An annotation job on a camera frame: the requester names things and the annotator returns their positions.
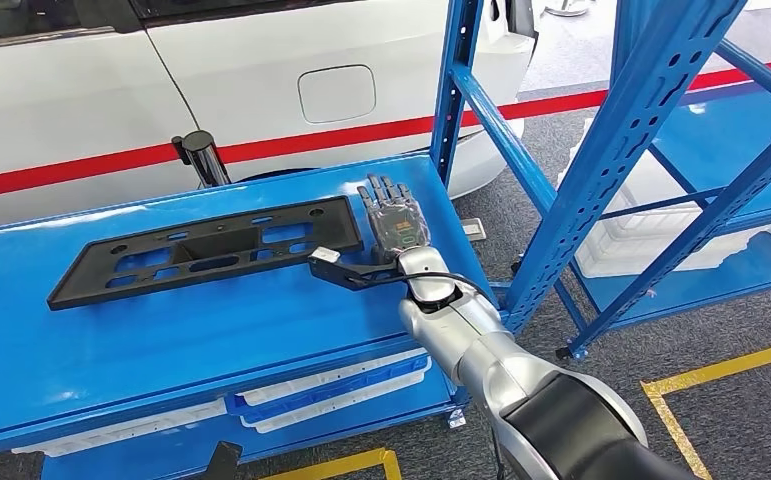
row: yellow floor tape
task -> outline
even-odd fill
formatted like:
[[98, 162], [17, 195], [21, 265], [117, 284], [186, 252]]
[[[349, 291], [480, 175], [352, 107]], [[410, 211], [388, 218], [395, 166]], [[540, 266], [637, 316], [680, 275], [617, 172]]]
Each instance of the yellow floor tape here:
[[272, 475], [262, 480], [323, 480], [377, 465], [382, 465], [385, 469], [386, 480], [402, 480], [400, 466], [397, 464], [397, 455], [393, 450], [385, 450], [384, 448]]
[[712, 479], [712, 476], [706, 469], [706, 465], [700, 460], [700, 456], [697, 455], [694, 446], [688, 440], [682, 427], [679, 426], [679, 422], [677, 422], [671, 409], [668, 408], [664, 395], [761, 367], [763, 365], [768, 365], [770, 363], [771, 348], [708, 365], [679, 375], [674, 375], [673, 377], [665, 378], [663, 380], [657, 380], [650, 383], [641, 382], [644, 393], [647, 395], [647, 398], [650, 399], [653, 407], [656, 408], [656, 413], [661, 417], [662, 422], [665, 424], [671, 437], [673, 437], [674, 442], [676, 442], [679, 451], [685, 457], [688, 465], [691, 466], [691, 471], [698, 477], [706, 480]]

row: robot finger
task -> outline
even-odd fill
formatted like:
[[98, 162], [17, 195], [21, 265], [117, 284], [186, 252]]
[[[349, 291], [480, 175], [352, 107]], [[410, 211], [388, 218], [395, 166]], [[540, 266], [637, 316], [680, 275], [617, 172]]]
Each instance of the robot finger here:
[[370, 181], [370, 185], [373, 186], [373, 193], [376, 195], [376, 200], [380, 205], [384, 204], [388, 197], [385, 196], [385, 191], [382, 190], [382, 185], [379, 184], [379, 178], [375, 175], [368, 175], [367, 179]]
[[370, 198], [370, 192], [367, 191], [367, 187], [359, 187], [359, 196], [364, 203], [364, 208], [370, 208], [373, 206], [373, 200]]
[[399, 183], [397, 184], [397, 188], [400, 189], [400, 195], [402, 195], [403, 198], [405, 198], [406, 200], [411, 199], [411, 192], [409, 191], [409, 187], [407, 187], [403, 183]]
[[388, 196], [391, 197], [391, 200], [394, 200], [397, 203], [403, 203], [402, 195], [400, 194], [400, 191], [397, 190], [397, 187], [394, 186], [391, 177], [383, 176], [382, 183], [385, 184], [385, 189], [388, 190]]

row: black cable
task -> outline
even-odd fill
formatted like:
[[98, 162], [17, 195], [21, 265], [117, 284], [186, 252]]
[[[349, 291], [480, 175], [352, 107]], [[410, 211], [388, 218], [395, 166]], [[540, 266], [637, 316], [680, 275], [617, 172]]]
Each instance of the black cable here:
[[494, 428], [491, 428], [491, 441], [494, 443], [494, 460], [497, 461], [497, 480], [506, 480], [506, 466], [503, 464], [503, 459], [500, 458], [500, 445], [497, 442]]
[[491, 305], [494, 305], [494, 302], [491, 300], [491, 297], [488, 296], [487, 293], [485, 293], [484, 290], [482, 290], [482, 287], [479, 286], [476, 282], [473, 280], [470, 280], [469, 278], [465, 278], [459, 274], [456, 273], [450, 273], [450, 272], [419, 272], [419, 273], [410, 273], [408, 275], [398, 275], [396, 277], [389, 277], [389, 278], [383, 278], [380, 280], [359, 280], [357, 278], [349, 278], [353, 283], [357, 283], [359, 285], [367, 286], [367, 287], [373, 287], [376, 285], [385, 285], [388, 283], [396, 283], [396, 282], [405, 282], [407, 280], [412, 280], [414, 278], [429, 278], [429, 277], [438, 277], [438, 278], [449, 278], [451, 280], [457, 280], [462, 283], [466, 283], [473, 287], [474, 290], [476, 290], [480, 295], [485, 297], [486, 300], [488, 300], [488, 303]]

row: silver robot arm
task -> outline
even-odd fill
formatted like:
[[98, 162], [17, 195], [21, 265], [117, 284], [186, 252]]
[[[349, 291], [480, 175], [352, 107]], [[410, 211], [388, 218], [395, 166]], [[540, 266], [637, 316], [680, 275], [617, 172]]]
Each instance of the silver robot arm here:
[[406, 330], [482, 408], [515, 474], [531, 480], [689, 480], [647, 450], [638, 417], [603, 382], [522, 349], [472, 282], [450, 273], [430, 246], [408, 188], [369, 176], [358, 188], [376, 237], [376, 265], [343, 265], [319, 247], [311, 273], [350, 290], [405, 281]]
[[[404, 275], [449, 272], [428, 246], [401, 253], [397, 264]], [[519, 478], [695, 478], [647, 450], [638, 417], [606, 384], [518, 346], [473, 287], [444, 277], [407, 283], [399, 306], [406, 330], [479, 403]]]

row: perforated post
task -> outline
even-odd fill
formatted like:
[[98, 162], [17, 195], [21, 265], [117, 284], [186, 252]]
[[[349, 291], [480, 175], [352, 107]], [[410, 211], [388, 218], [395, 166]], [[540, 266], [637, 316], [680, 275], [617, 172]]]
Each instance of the perforated post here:
[[506, 297], [520, 331], [650, 145], [743, 0], [663, 0], [617, 76]]
[[641, 275], [571, 342], [576, 352], [621, 318], [648, 289], [714, 237], [727, 221], [771, 183], [771, 144], [736, 177]]
[[438, 99], [429, 154], [438, 167], [444, 185], [450, 183], [450, 171], [459, 137], [464, 110], [464, 96], [452, 79], [454, 65], [473, 66], [476, 37], [482, 15], [482, 0], [450, 0], [447, 27], [444, 30], [444, 53], [438, 77]]
[[612, 42], [612, 72], [609, 84], [614, 85], [641, 31], [658, 0], [618, 0], [615, 9], [615, 37]]

